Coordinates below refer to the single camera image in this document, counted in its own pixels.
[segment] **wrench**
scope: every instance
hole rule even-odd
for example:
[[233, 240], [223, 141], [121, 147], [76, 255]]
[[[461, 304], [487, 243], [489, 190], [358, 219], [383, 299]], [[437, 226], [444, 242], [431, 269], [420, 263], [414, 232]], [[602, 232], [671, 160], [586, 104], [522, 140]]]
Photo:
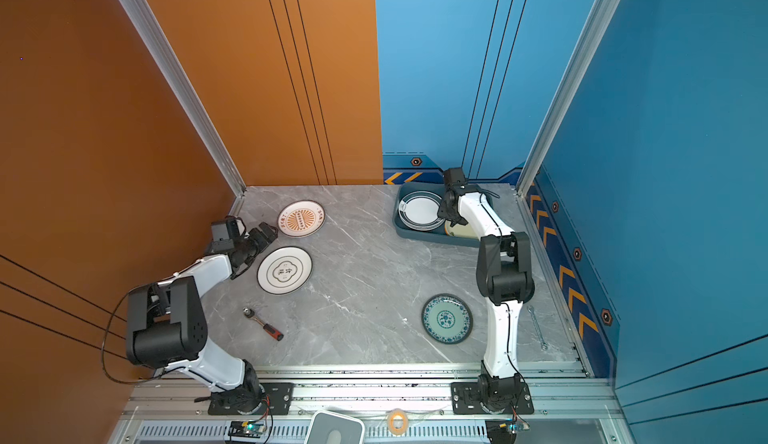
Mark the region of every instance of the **wrench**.
[[534, 313], [534, 309], [532, 305], [528, 306], [528, 312], [531, 313], [531, 318], [533, 319], [533, 327], [536, 329], [536, 334], [538, 334], [539, 342], [542, 343], [542, 350], [547, 350], [549, 346], [547, 346], [547, 343], [544, 342], [542, 328], [538, 326], [538, 321], [536, 320], [536, 314]]

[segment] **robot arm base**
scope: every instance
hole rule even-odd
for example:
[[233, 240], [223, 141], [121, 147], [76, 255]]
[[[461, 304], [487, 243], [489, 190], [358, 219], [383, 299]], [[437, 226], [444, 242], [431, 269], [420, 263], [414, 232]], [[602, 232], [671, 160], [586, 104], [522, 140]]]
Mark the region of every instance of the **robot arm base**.
[[245, 362], [243, 383], [231, 390], [210, 393], [208, 414], [211, 416], [229, 416], [232, 414], [254, 414], [265, 397], [264, 388], [259, 384], [254, 367]]
[[482, 363], [482, 373], [478, 377], [480, 403], [487, 412], [492, 414], [533, 414], [533, 401], [528, 384], [519, 373], [512, 377], [500, 378], [491, 376]]

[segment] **ceramic plate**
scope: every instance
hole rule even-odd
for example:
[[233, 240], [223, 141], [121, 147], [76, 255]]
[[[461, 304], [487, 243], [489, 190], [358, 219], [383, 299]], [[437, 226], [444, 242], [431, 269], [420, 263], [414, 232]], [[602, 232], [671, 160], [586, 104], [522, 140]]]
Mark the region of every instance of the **ceramic plate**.
[[326, 211], [317, 202], [294, 202], [277, 218], [277, 226], [288, 237], [304, 237], [316, 232], [326, 221]]
[[398, 205], [398, 214], [402, 222], [414, 230], [432, 230], [446, 221], [437, 217], [440, 196], [419, 190], [407, 194]]
[[270, 294], [288, 294], [301, 287], [312, 273], [312, 259], [304, 249], [281, 247], [259, 266], [259, 285]]
[[424, 304], [422, 324], [439, 343], [457, 344], [472, 332], [472, 313], [455, 295], [438, 294]]

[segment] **marble tabletop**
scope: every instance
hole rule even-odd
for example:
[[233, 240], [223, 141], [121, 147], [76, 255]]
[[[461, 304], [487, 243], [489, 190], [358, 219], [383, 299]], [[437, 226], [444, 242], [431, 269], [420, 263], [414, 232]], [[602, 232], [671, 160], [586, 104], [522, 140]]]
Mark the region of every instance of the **marble tabletop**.
[[[494, 207], [511, 227], [522, 216], [507, 184], [483, 184], [499, 194]], [[254, 266], [203, 296], [211, 339], [255, 366], [478, 362], [488, 334], [485, 299], [475, 284], [477, 249], [399, 237], [392, 225], [398, 186], [249, 187], [239, 213], [248, 228], [275, 225], [288, 204], [311, 199], [326, 221], [308, 237], [281, 234]], [[272, 295], [261, 289], [256, 271], [280, 247], [301, 247], [312, 257], [312, 274], [298, 290]], [[577, 353], [565, 334], [542, 270], [533, 259], [536, 293], [531, 301], [548, 348], [542, 350], [531, 316], [524, 310], [518, 331], [518, 360], [573, 361]], [[469, 306], [474, 326], [458, 344], [429, 337], [421, 324], [424, 303], [439, 293], [455, 294]], [[285, 338], [277, 342], [242, 314], [251, 307]]]

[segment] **mounting plate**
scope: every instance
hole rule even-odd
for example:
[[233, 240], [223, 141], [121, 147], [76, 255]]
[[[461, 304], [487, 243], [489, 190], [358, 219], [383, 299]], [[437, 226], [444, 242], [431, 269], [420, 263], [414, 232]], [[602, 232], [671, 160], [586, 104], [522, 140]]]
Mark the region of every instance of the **mounting plate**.
[[[270, 398], [270, 413], [273, 416], [287, 416], [291, 400], [293, 399], [293, 382], [262, 382], [261, 385], [264, 387], [264, 392]], [[261, 402], [248, 415], [260, 416], [264, 414], [264, 411], [264, 402]], [[213, 401], [211, 401], [208, 407], [208, 414], [210, 416], [230, 416], [234, 413], [235, 411], [231, 409], [216, 406]]]
[[[517, 403], [517, 413], [521, 416], [527, 416], [534, 413], [533, 401], [526, 400], [524, 396], [530, 396], [531, 391], [528, 384], [522, 383], [522, 394]], [[477, 382], [453, 382], [451, 384], [451, 398], [453, 399], [453, 413], [458, 415], [466, 414], [489, 414], [480, 404], [480, 389]], [[509, 406], [500, 414], [512, 414], [512, 406]]]

